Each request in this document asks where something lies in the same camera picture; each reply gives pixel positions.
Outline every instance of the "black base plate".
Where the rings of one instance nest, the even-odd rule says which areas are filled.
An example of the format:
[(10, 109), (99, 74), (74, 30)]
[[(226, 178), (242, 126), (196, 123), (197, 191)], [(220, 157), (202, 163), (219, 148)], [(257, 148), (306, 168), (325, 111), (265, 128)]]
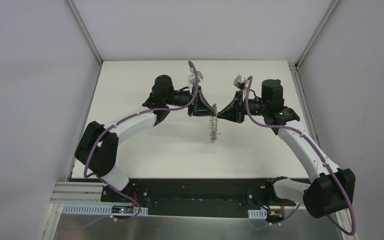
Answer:
[[(252, 179), (137, 179), (131, 178), (123, 193), (136, 193), (140, 206), (148, 208), (149, 215), (247, 218), (248, 210), (261, 205), (280, 206), (282, 199), (267, 202), (262, 186), (268, 178)], [(294, 179), (309, 183), (308, 179)], [(130, 203), (131, 201), (105, 186), (102, 202)], [(284, 199), (285, 206), (295, 206)]]

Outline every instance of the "metal sheet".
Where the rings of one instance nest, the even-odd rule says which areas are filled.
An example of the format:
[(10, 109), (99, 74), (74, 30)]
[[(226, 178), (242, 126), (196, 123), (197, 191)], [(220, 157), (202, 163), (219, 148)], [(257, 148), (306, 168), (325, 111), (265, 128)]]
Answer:
[(96, 215), (62, 214), (55, 240), (341, 240), (338, 229), (326, 218), (314, 219), (300, 209), (281, 226), (266, 227), (265, 220), (245, 218), (143, 216), (128, 222), (111, 218), (69, 232), (99, 218)]

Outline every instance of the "white panel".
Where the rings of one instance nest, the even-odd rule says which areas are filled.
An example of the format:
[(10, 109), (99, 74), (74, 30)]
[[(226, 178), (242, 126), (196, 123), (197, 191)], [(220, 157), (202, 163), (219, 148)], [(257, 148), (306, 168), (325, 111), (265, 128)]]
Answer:
[(102, 58), (296, 62), (331, 0), (76, 0)]
[[(237, 75), (253, 75), (252, 89), (261, 82), (280, 79), (285, 105), (302, 116), (300, 102), (286, 61), (194, 61), (203, 74), (205, 99), (218, 109), (235, 95)], [(186, 61), (105, 61), (87, 122), (106, 123), (137, 109), (149, 96), (154, 79), (169, 75), (176, 89), (186, 86)], [(189, 117), (187, 109), (171, 112), (155, 127), (127, 139), (118, 147), (117, 164), (130, 178), (258, 178), (308, 175), (289, 147), (269, 128), (248, 117), (238, 124), (219, 119), (221, 134), (210, 142), (209, 117)], [(73, 176), (82, 177), (77, 162)]]
[(0, 0), (0, 240), (37, 238), (98, 70), (64, 1)]
[(301, 67), (321, 147), (355, 173), (361, 239), (384, 239), (384, 0), (344, 0)]

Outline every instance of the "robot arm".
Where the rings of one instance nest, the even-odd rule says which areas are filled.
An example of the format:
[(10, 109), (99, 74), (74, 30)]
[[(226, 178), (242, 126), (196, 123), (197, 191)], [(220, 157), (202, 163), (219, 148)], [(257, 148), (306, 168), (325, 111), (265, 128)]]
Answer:
[[(189, 87), (184, 87), (180, 90), (174, 90), (172, 79), (169, 76), (158, 76), (155, 79), (148, 99), (135, 112), (127, 115), (133, 117), (123, 121), (121, 124), (117, 125), (125, 117), (104, 124), (99, 124), (96, 121), (89, 123), (77, 146), (74, 154), (75, 158), (86, 165), (98, 137), (106, 129), (113, 126), (102, 136), (100, 145), (93, 151), (88, 168), (117, 190), (124, 189), (129, 182), (129, 178), (116, 166), (118, 146), (136, 133), (162, 122), (169, 114), (169, 111), (155, 110), (142, 114), (139, 113), (152, 109), (168, 109), (167, 104), (184, 106), (192, 99), (192, 93), (195, 91), (197, 84), (195, 84), (196, 78), (192, 68), (191, 72), (192, 74), (188, 78)], [(197, 76), (199, 82), (202, 81), (203, 75), (199, 71)], [(189, 116), (215, 116), (216, 113), (205, 100), (201, 87), (197, 86), (197, 88), (196, 98), (188, 107)]]
[[(245, 92), (248, 90), (248, 81), (238, 76), (233, 85), (239, 91), (235, 93), (233, 101), (220, 111), (218, 118), (236, 123), (244, 121)], [(350, 169), (342, 170), (316, 145), (308, 136), (300, 118), (295, 111), (284, 106), (283, 87), (280, 80), (269, 79), (262, 82), (261, 98), (248, 100), (249, 113), (253, 116), (263, 116), (267, 125), (273, 126), (274, 134), (279, 136), (293, 151), (308, 174), (310, 184), (296, 182), (286, 177), (269, 179), (265, 188), (270, 191), (269, 201), (289, 199), (304, 204), (314, 218), (320, 218), (348, 207), (343, 194), (333, 177), (325, 167), (329, 164), (333, 173), (345, 189), (350, 201), (353, 201), (355, 175)], [(287, 126), (299, 130), (311, 141), (323, 156), (321, 160), (310, 143), (299, 133), (286, 128), (274, 126)]]

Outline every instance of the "metal spring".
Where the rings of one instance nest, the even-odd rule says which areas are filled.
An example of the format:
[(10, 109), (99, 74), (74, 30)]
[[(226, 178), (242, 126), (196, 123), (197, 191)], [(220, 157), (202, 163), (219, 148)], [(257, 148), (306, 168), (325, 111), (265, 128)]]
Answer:
[(214, 143), (217, 140), (217, 123), (219, 120), (217, 119), (217, 104), (214, 103), (211, 107), (215, 111), (215, 116), (209, 117), (209, 139)]

